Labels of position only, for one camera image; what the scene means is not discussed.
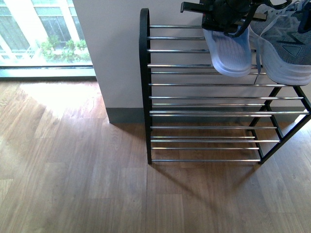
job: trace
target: white wall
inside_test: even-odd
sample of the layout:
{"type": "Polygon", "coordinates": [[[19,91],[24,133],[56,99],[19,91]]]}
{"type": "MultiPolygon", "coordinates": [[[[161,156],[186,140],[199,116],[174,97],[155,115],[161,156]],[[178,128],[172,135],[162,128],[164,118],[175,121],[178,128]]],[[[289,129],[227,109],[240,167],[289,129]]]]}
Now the white wall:
{"type": "MultiPolygon", "coordinates": [[[[151,24],[199,25],[202,15],[180,13],[181,2],[182,0],[74,0],[107,108],[142,107],[138,59],[141,8],[149,8],[151,24]]],[[[304,90],[311,93],[309,85],[304,90]]],[[[295,105],[287,102],[281,103],[281,106],[284,104],[295,105]]]]}

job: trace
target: gray sneaker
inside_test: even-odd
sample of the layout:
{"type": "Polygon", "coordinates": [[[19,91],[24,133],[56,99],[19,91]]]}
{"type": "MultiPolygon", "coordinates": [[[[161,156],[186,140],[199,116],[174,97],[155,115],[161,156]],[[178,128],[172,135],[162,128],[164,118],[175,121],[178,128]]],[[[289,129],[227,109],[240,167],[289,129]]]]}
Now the gray sneaker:
{"type": "Polygon", "coordinates": [[[275,10],[262,5],[266,22],[250,24],[250,42],[261,55],[270,79],[287,85],[307,85],[311,81],[311,2],[294,0],[275,10]]]}

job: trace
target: gray baseboard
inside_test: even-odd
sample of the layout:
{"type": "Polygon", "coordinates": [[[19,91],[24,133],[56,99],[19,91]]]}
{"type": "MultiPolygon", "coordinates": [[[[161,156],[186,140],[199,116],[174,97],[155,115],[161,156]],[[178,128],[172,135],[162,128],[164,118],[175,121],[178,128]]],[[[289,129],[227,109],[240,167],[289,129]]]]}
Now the gray baseboard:
{"type": "MultiPolygon", "coordinates": [[[[174,110],[193,110],[194,108],[174,108],[174,110]]],[[[107,108],[109,122],[114,123],[143,123],[143,108],[107,108]]],[[[217,111],[219,108],[209,108],[209,110],[217,111]]],[[[222,108],[222,111],[230,111],[230,109],[222,108]]],[[[258,108],[247,108],[248,111],[258,111],[258,108]]],[[[273,111],[303,111],[304,107],[273,107],[273,111]]],[[[246,111],[245,108],[235,109],[235,111],[246,111]]],[[[276,115],[278,121],[294,122],[298,115],[276,115]]],[[[250,122],[252,117],[154,117],[154,122],[250,122]]]]}

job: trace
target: shoelace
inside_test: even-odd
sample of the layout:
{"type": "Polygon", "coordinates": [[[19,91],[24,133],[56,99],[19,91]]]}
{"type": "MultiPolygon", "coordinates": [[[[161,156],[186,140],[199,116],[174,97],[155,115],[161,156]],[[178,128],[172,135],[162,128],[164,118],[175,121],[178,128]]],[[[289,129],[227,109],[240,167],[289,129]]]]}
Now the shoelace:
{"type": "Polygon", "coordinates": [[[261,32],[261,34],[259,35],[259,37],[255,40],[255,47],[256,47],[256,65],[257,65],[257,76],[255,78],[254,84],[257,81],[257,78],[259,77],[260,73],[261,73],[261,63],[260,63],[260,45],[259,45],[259,40],[261,38],[261,36],[269,31],[276,23],[276,21],[280,18],[280,17],[290,17],[292,14],[294,14],[297,11],[301,11],[303,9],[303,7],[309,2],[310,0],[296,0],[294,2],[292,2],[290,5],[288,5],[287,7],[283,8],[282,10],[275,10],[275,9],[271,9],[268,11],[268,14],[272,14],[274,13],[274,15],[276,15],[276,17],[267,25],[267,27],[265,27],[263,29],[263,31],[261,32]]]}

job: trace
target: white sneaker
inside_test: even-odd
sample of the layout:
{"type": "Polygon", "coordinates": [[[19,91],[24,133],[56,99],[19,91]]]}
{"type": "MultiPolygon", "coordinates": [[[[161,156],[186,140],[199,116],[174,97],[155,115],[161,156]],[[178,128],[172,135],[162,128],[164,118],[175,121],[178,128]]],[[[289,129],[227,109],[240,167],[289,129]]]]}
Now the white sneaker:
{"type": "Polygon", "coordinates": [[[214,68],[230,77],[242,77],[251,71],[252,57],[248,29],[239,37],[203,30],[214,68]]]}

